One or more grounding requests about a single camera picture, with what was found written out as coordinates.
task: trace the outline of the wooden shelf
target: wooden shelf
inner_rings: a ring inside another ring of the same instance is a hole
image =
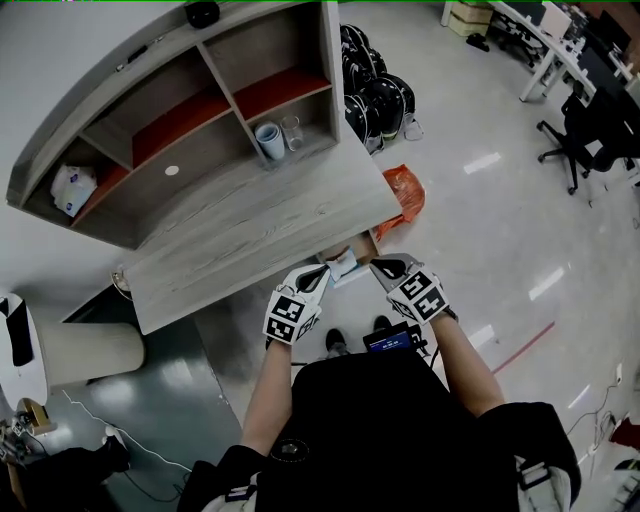
[[[84,204],[77,215],[71,222],[71,227],[74,227],[80,222],[91,210],[93,210],[98,204],[111,192],[123,179],[129,175],[124,167],[117,164],[107,166],[103,169],[96,171],[96,179],[98,180],[98,188],[91,194],[89,200]]]
[[[133,136],[134,169],[229,112],[231,107],[217,86],[194,94]]]
[[[331,88],[324,77],[302,68],[290,68],[239,90],[234,94],[247,122],[288,103]]]

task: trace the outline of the orange plastic bag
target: orange plastic bag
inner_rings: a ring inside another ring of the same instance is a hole
[[[424,206],[425,192],[422,184],[406,165],[388,169],[382,173],[402,206],[402,213],[375,228],[376,239],[403,222],[411,222]]]

